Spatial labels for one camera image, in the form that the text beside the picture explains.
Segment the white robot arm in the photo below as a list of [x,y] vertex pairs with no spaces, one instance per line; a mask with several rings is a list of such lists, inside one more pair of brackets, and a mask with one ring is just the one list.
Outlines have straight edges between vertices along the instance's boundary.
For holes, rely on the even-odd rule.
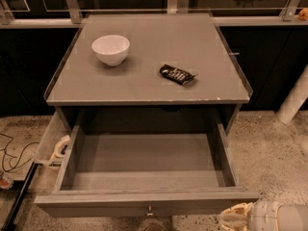
[[278,112],[241,112],[231,142],[244,185],[257,191],[254,202],[218,216],[223,231],[308,231],[307,100],[304,72]]

